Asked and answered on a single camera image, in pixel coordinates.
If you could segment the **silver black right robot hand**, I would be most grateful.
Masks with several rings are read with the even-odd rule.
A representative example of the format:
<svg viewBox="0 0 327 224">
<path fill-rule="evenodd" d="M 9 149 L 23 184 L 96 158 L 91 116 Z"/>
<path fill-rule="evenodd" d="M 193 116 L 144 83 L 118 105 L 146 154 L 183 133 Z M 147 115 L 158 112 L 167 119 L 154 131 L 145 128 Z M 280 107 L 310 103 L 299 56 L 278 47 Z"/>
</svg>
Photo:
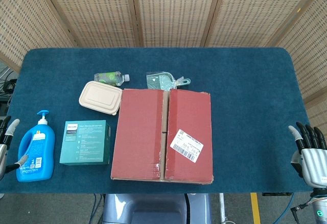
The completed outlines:
<svg viewBox="0 0 327 224">
<path fill-rule="evenodd" d="M 294 137 L 297 150 L 292 156 L 291 165 L 305 183 L 318 189 L 327 189 L 327 141 L 317 127 L 296 123 L 288 126 Z"/>
</svg>

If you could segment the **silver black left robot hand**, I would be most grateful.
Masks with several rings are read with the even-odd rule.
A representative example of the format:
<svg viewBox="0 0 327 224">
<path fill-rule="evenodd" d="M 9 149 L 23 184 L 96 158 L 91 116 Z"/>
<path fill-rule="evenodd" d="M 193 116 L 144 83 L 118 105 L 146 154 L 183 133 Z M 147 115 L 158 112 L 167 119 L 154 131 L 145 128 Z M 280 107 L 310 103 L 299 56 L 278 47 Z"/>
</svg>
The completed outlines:
<svg viewBox="0 0 327 224">
<path fill-rule="evenodd" d="M 14 132 L 20 123 L 20 120 L 17 118 L 8 124 L 10 119 L 11 116 L 7 116 L 3 120 L 0 119 L 0 181 L 5 174 L 24 165 L 29 157 L 28 155 L 23 155 L 17 162 L 7 165 L 8 150 L 10 149 Z"/>
</svg>

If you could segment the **red taped cardboard box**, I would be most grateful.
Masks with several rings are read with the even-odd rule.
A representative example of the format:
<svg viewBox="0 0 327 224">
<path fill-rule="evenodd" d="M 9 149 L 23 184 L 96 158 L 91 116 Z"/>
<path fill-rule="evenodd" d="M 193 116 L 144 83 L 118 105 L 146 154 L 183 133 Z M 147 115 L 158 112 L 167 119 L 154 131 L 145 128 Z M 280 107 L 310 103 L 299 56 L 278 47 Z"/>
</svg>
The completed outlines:
<svg viewBox="0 0 327 224">
<path fill-rule="evenodd" d="M 179 89 L 124 90 L 111 178 L 211 184 L 210 94 Z"/>
</svg>

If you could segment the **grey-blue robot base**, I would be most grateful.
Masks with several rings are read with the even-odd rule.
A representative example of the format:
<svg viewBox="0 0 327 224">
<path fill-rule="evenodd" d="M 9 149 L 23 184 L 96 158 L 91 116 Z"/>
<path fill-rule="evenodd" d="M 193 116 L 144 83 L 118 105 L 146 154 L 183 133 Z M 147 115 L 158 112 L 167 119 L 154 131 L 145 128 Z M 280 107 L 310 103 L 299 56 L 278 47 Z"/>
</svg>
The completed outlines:
<svg viewBox="0 0 327 224">
<path fill-rule="evenodd" d="M 209 195 L 106 194 L 102 224 L 212 224 Z"/>
</svg>

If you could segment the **teal Philips product box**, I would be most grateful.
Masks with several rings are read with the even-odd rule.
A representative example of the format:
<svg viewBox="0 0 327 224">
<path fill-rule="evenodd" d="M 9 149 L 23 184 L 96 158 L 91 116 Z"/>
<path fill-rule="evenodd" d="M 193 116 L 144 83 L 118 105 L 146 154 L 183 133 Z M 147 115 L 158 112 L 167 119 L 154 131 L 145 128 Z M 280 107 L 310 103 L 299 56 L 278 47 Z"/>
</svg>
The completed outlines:
<svg viewBox="0 0 327 224">
<path fill-rule="evenodd" d="M 59 162 L 64 165 L 109 163 L 111 128 L 105 120 L 66 121 Z"/>
</svg>

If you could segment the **blue detergent pump bottle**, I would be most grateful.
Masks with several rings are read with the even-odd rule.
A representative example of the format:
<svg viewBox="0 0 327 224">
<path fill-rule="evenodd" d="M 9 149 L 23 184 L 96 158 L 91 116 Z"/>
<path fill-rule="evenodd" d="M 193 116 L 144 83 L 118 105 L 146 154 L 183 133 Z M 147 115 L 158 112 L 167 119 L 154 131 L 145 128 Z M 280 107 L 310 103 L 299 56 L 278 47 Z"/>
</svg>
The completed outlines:
<svg viewBox="0 0 327 224">
<path fill-rule="evenodd" d="M 49 111 L 41 110 L 37 114 L 41 119 L 24 134 L 19 145 L 18 157 L 28 157 L 16 170 L 19 182 L 48 180 L 54 171 L 55 133 L 46 119 Z"/>
</svg>

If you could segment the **white metal pole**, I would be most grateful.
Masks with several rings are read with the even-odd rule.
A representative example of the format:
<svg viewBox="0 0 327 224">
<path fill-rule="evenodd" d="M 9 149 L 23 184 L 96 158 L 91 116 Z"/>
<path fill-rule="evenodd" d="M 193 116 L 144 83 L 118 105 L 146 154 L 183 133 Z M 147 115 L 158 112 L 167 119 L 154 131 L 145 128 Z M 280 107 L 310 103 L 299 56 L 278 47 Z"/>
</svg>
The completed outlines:
<svg viewBox="0 0 327 224">
<path fill-rule="evenodd" d="M 224 202 L 223 193 L 219 193 L 219 204 L 220 204 L 220 224 L 225 224 L 227 218 L 225 214 L 225 202 Z"/>
</svg>

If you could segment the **beige lidded lunch container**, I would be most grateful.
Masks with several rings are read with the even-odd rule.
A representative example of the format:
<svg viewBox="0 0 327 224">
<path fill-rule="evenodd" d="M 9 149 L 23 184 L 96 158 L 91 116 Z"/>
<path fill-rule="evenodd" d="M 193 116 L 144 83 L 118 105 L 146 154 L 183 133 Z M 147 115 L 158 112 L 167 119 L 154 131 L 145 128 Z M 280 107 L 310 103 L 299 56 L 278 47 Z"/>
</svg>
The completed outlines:
<svg viewBox="0 0 327 224">
<path fill-rule="evenodd" d="M 83 107 L 102 112 L 105 114 L 116 115 L 122 99 L 122 89 L 90 81 L 84 86 L 79 104 Z"/>
</svg>

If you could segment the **clear plastic water bottle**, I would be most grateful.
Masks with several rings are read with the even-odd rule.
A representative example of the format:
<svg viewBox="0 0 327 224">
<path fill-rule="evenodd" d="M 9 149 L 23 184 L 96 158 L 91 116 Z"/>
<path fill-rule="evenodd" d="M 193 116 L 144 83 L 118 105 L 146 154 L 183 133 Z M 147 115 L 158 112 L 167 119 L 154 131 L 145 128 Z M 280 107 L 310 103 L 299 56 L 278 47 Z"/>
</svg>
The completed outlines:
<svg viewBox="0 0 327 224">
<path fill-rule="evenodd" d="M 112 86 L 121 86 L 124 82 L 130 81 L 130 76 L 128 74 L 121 74 L 119 71 L 96 73 L 94 74 L 94 81 Z"/>
</svg>

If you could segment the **clear plastic packet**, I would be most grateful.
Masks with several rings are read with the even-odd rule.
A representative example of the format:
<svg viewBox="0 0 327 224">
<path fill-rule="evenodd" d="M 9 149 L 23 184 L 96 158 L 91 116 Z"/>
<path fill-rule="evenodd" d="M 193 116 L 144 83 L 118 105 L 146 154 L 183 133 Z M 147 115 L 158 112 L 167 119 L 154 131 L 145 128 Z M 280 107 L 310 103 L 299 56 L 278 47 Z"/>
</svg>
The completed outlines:
<svg viewBox="0 0 327 224">
<path fill-rule="evenodd" d="M 171 73 L 165 71 L 146 73 L 146 81 L 148 89 L 161 89 L 164 91 L 177 89 L 191 83 L 188 78 L 180 77 L 175 79 Z"/>
</svg>

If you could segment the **woven wooden folding screen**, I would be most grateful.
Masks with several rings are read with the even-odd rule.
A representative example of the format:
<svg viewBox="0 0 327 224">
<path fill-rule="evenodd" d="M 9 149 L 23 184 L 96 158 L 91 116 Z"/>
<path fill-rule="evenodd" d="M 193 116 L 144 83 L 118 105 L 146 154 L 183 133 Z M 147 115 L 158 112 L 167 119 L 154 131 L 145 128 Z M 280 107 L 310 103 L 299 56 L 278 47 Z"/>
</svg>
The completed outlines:
<svg viewBox="0 0 327 224">
<path fill-rule="evenodd" d="M 37 47 L 279 46 L 327 125 L 327 0 L 0 0 L 0 81 Z"/>
</svg>

